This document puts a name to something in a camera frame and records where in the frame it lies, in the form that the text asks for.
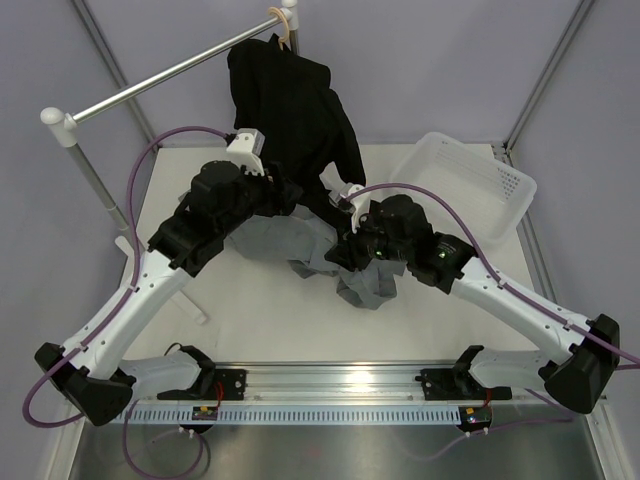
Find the black shirt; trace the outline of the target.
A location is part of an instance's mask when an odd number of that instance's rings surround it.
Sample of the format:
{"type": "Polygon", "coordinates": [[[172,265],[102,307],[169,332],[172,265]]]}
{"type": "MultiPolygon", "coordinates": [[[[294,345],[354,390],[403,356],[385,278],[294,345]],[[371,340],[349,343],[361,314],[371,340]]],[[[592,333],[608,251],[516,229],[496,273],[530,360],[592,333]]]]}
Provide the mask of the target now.
{"type": "Polygon", "coordinates": [[[245,40],[227,56],[234,128],[254,128],[265,137],[264,164],[278,165],[303,191],[299,203],[339,232],[350,217],[332,205],[320,175],[332,164],[345,183],[366,184],[359,145],[331,71],[269,41],[245,40]]]}

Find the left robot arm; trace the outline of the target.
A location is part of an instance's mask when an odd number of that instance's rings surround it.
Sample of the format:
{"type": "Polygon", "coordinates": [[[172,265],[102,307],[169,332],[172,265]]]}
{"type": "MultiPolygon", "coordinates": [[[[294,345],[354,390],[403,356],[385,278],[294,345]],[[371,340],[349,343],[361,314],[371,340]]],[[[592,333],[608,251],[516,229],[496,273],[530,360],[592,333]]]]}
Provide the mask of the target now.
{"type": "Polygon", "coordinates": [[[229,161],[206,163],[147,249],[135,250],[127,284],[73,337],[38,349],[35,360],[47,380],[95,426],[142,398],[200,400],[215,393],[215,362],[193,346],[142,360],[124,355],[165,303],[223,251],[231,232],[255,215],[290,214],[301,194],[278,168],[259,175],[229,161]]]}

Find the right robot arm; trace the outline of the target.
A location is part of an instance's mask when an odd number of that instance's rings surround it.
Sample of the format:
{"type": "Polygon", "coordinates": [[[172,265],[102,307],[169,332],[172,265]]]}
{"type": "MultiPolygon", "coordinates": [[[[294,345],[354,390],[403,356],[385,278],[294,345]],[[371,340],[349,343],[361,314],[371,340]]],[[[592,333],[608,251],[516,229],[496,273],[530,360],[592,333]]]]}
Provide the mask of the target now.
{"type": "Polygon", "coordinates": [[[472,345],[447,372],[423,372],[423,385],[442,394],[483,399],[493,389],[544,391],[561,406],[589,414],[619,365],[615,320],[571,312],[500,276],[478,248],[434,231],[407,195],[371,202],[325,257],[349,271],[374,260],[400,262],[420,283],[479,307],[534,344],[532,351],[472,345]]]}

